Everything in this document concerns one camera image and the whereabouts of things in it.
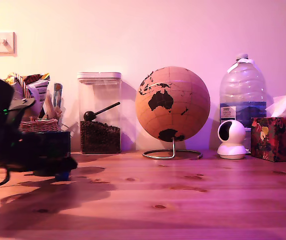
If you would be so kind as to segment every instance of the white wall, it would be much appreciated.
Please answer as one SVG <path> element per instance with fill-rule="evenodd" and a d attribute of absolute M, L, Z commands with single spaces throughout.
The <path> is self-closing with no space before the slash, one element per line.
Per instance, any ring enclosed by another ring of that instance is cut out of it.
<path fill-rule="evenodd" d="M 218 145 L 219 85 L 236 54 L 255 60 L 270 97 L 286 95 L 286 0 L 0 0 L 2 31 L 16 33 L 17 54 L 0 56 L 0 78 L 50 73 L 51 91 L 63 84 L 65 125 L 79 121 L 77 72 L 121 72 L 123 150 L 168 147 L 135 115 L 136 90 L 158 68 L 190 69 L 209 90 L 209 119 L 189 149 Z"/>

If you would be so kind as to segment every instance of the container lid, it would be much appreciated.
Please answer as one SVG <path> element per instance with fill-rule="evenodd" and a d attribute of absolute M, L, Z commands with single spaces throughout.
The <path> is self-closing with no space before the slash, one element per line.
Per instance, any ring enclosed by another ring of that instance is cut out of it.
<path fill-rule="evenodd" d="M 122 75 L 119 72 L 87 72 L 81 71 L 77 73 L 78 79 L 121 79 Z"/>

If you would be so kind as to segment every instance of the large plastic bottle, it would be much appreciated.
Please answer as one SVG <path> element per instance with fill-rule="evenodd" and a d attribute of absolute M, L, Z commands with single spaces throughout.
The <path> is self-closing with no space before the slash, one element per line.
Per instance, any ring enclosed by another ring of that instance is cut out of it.
<path fill-rule="evenodd" d="M 244 146 L 251 149 L 253 117 L 266 117 L 266 85 L 260 69 L 247 54 L 239 54 L 236 63 L 223 77 L 220 90 L 220 123 L 241 122 L 246 130 Z"/>

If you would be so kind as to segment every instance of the bottle cap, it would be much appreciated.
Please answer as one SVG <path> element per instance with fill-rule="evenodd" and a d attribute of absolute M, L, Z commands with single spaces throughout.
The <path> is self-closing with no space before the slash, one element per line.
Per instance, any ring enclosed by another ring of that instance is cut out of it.
<path fill-rule="evenodd" d="M 236 56 L 236 61 L 238 61 L 240 59 L 249 59 L 249 55 L 246 53 L 240 53 Z"/>

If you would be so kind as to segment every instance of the patterned tissue box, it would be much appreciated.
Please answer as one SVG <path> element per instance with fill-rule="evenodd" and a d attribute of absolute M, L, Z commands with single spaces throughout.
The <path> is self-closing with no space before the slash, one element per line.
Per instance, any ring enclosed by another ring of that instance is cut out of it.
<path fill-rule="evenodd" d="M 286 117 L 254 117 L 252 120 L 251 156 L 286 162 Z"/>

